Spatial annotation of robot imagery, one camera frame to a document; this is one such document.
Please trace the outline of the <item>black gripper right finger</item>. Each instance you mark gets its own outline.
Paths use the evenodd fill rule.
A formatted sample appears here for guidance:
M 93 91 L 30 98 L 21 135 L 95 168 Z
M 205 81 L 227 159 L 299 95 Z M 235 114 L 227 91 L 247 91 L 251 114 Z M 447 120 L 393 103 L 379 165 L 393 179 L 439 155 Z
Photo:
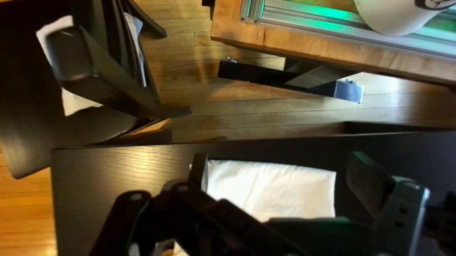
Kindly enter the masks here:
M 369 213 L 379 213 L 393 191 L 393 178 L 368 154 L 353 151 L 348 161 L 346 185 Z

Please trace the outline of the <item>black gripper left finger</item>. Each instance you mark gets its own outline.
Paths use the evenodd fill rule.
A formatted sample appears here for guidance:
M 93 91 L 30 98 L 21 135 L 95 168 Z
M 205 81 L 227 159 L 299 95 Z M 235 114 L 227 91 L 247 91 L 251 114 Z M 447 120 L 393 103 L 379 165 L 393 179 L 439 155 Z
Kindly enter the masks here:
M 208 155 L 195 154 L 191 164 L 190 175 L 188 175 L 188 182 L 192 185 L 195 191 L 201 189 L 202 176 L 207 168 L 208 168 Z

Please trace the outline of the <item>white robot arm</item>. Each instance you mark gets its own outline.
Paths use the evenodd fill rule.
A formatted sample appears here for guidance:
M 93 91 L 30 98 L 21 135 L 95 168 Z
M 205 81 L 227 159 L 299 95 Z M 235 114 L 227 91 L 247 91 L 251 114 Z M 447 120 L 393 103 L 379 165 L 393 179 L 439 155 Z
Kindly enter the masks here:
M 456 0 L 353 0 L 361 19 L 380 36 L 402 37 L 409 36 L 425 27 L 433 17 L 453 7 Z M 252 81 L 264 85 L 285 87 L 286 71 L 276 71 L 251 64 L 239 64 L 235 61 L 221 61 L 218 77 L 239 81 Z M 329 95 L 331 90 L 342 90 L 342 84 L 331 81 L 323 85 L 315 85 L 313 91 Z M 343 122 L 343 128 L 349 134 L 379 134 L 393 131 L 432 131 L 423 127 L 405 127 L 375 122 Z M 430 199 L 427 205 L 437 206 L 443 204 L 443 191 L 437 185 L 429 185 Z

